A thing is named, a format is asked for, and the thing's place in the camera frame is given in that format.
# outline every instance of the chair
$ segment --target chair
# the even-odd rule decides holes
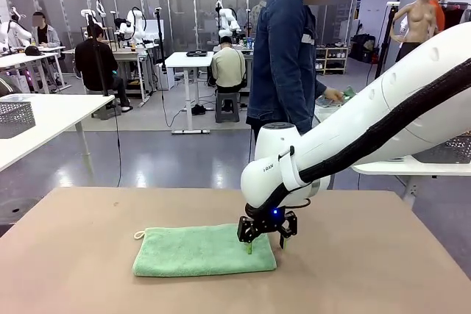
[[[224,123],[225,121],[238,122],[238,95],[239,93],[220,93],[216,94],[216,123]],[[222,105],[225,101],[233,103],[232,112],[223,112]]]
[[[102,95],[103,94],[103,92],[101,91],[92,91],[87,88],[85,88],[85,92],[88,95]],[[113,90],[108,90],[108,93],[110,95],[114,94]],[[115,112],[116,112],[116,115],[121,115],[121,107],[117,105],[116,99],[114,99],[111,103],[108,103],[105,106],[93,112],[91,114],[91,117],[92,118],[97,117],[97,118],[100,118],[100,120],[102,121],[107,121],[108,119],[115,116]]]

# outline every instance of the folded towel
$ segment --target folded towel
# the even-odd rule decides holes
[[[237,238],[236,224],[148,228],[132,270],[136,276],[185,277],[275,270],[268,235],[254,240],[252,253]]]

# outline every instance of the hand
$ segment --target hand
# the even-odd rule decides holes
[[[406,38],[405,38],[404,36],[397,36],[397,35],[395,35],[395,36],[393,36],[393,37],[391,37],[391,38],[392,38],[392,40],[394,40],[394,41],[396,41],[396,42],[398,42],[398,43],[404,43],[404,42],[406,41]]]
[[[326,99],[332,99],[339,102],[344,101],[344,94],[335,88],[326,88],[324,91],[324,96]]]

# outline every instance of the black hair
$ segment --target black hair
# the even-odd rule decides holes
[[[33,16],[43,16],[43,19],[46,20],[46,16],[44,15],[44,13],[42,13],[41,11],[36,11],[34,14],[32,14]]]
[[[223,44],[223,43],[233,44],[233,40],[229,36],[224,36],[223,38],[221,38],[221,44]]]
[[[98,24],[93,24],[93,28],[95,29],[96,38],[98,38],[100,35],[103,35],[103,29],[100,27],[100,25],[98,25]],[[87,26],[87,34],[88,34],[88,37],[91,38],[91,28],[90,28],[90,25]]]

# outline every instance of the towel loop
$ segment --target towel loop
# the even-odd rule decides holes
[[[136,232],[136,233],[134,234],[134,239],[136,239],[136,240],[142,239],[145,234],[146,234],[146,231],[139,231],[139,232]]]

